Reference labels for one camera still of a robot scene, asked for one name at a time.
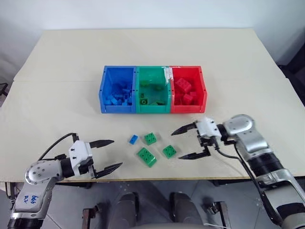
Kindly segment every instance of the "plastic storage bin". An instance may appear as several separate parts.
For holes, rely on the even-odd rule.
[[[137,113],[170,113],[171,82],[162,66],[138,66],[135,103]]]
[[[200,66],[170,66],[173,76],[171,113],[203,113],[207,91]]]
[[[135,113],[135,66],[105,66],[99,92],[102,113]]]

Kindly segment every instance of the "black cable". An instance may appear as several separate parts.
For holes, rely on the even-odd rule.
[[[251,179],[252,182],[254,183],[255,187],[257,188],[257,191],[259,192],[259,194],[260,194],[260,196],[261,196],[262,191],[261,191],[261,189],[259,188],[259,185],[258,185],[258,183],[257,183],[257,181],[256,181],[256,179],[255,179],[255,177],[254,177],[254,175],[253,175],[253,173],[251,172],[251,170],[250,170],[249,167],[247,166],[246,162],[243,160],[242,156],[241,156],[240,153],[238,152],[237,147],[236,147],[236,142],[234,141],[234,149],[235,149],[236,153],[238,154],[238,157],[236,157],[236,156],[230,156],[230,155],[227,155],[227,154],[223,153],[223,152],[219,149],[219,145],[218,145],[218,143],[217,143],[216,138],[215,138],[215,137],[213,137],[213,138],[214,138],[213,140],[214,140],[214,144],[215,144],[215,150],[216,150],[219,154],[221,154],[222,156],[224,156],[224,157],[238,160],[238,161],[242,164],[242,166],[244,167],[244,169],[246,170],[247,174],[249,175],[250,179]]]
[[[38,159],[39,161],[41,161],[44,156],[46,156],[46,154],[54,147],[56,146],[59,142],[61,142],[63,139],[65,139],[66,137],[69,137],[69,136],[77,136],[76,133],[68,133],[66,134],[65,136],[62,136],[60,139],[58,139],[56,142],[54,142],[41,156],[40,158]]]
[[[262,194],[261,189],[259,188],[259,185],[253,175],[253,173],[251,172],[251,170],[249,169],[249,167],[247,166],[246,162],[243,160],[242,156],[240,155],[237,147],[236,147],[236,142],[234,144],[234,149],[236,151],[236,153],[238,154],[239,158],[240,158],[240,163],[242,163],[242,166],[244,167],[244,169],[246,170],[247,174],[249,175],[250,179],[252,180],[252,182],[254,183],[255,187],[257,188],[257,191],[259,192],[260,196]]]

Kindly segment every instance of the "white wall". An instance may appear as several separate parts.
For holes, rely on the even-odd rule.
[[[11,82],[42,30],[253,27],[286,64],[304,42],[305,0],[0,0],[0,76]]]

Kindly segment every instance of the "white label on bin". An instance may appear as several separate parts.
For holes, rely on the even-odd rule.
[[[164,76],[165,76],[165,83],[168,84],[170,82],[170,68],[164,67]]]

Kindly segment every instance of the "red bin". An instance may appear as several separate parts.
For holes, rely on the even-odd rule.
[[[204,113],[207,91],[201,66],[170,67],[173,72],[171,113]]]

